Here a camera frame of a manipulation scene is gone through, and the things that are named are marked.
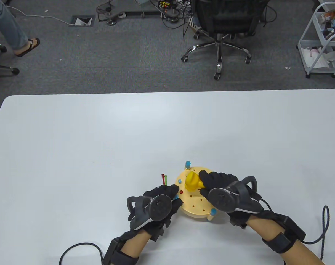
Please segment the chair caster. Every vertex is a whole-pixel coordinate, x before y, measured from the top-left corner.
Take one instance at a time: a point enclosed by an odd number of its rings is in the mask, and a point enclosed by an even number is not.
[[[220,79],[220,73],[215,73],[215,75],[214,75],[214,79],[215,80],[219,80]]]
[[[11,68],[12,74],[17,75],[20,73],[18,68]]]
[[[181,57],[181,61],[183,61],[184,63],[188,61],[188,56],[184,55]]]
[[[245,63],[246,64],[250,64],[251,63],[251,61],[252,61],[252,57],[246,57],[246,60],[245,60]]]
[[[108,26],[114,26],[114,25],[116,25],[116,23],[117,23],[116,20],[109,20],[108,22],[106,22],[106,24],[107,24]]]
[[[1,47],[0,47],[0,51],[1,51],[2,53],[7,52],[7,48],[6,48],[6,46],[1,46]]]

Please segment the flip-flop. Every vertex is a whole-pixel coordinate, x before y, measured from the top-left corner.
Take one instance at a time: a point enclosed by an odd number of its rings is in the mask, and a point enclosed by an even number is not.
[[[28,39],[30,41],[30,46],[29,49],[27,49],[26,51],[22,52],[21,54],[16,54],[16,56],[18,57],[23,57],[24,55],[26,55],[28,52],[32,51],[33,49],[35,49],[36,47],[38,47],[40,45],[40,40],[38,38],[35,38],[37,43],[35,46],[33,46],[34,41],[32,39]]]

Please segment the white table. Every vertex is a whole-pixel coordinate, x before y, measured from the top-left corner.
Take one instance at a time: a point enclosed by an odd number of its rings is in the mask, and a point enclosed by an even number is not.
[[[10,96],[0,110],[0,265],[58,264],[72,244],[106,251],[126,199],[171,184],[184,163],[254,175],[273,210],[308,236],[330,207],[335,264],[335,90]],[[320,245],[310,246],[319,255]],[[74,249],[63,265],[99,265]],[[182,213],[140,264],[279,264],[251,229]]]

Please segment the chair backrest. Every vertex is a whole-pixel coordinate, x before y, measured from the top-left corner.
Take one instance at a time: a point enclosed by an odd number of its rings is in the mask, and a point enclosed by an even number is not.
[[[213,34],[254,34],[270,0],[193,0],[202,29]]]

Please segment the shoe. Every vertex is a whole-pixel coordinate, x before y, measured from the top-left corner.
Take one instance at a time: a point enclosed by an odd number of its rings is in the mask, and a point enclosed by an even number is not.
[[[189,20],[188,20],[188,25],[190,26],[190,28],[196,32],[197,30],[199,30],[201,27],[201,25],[199,24],[199,21],[198,21],[198,18],[195,18],[195,17],[191,17]]]

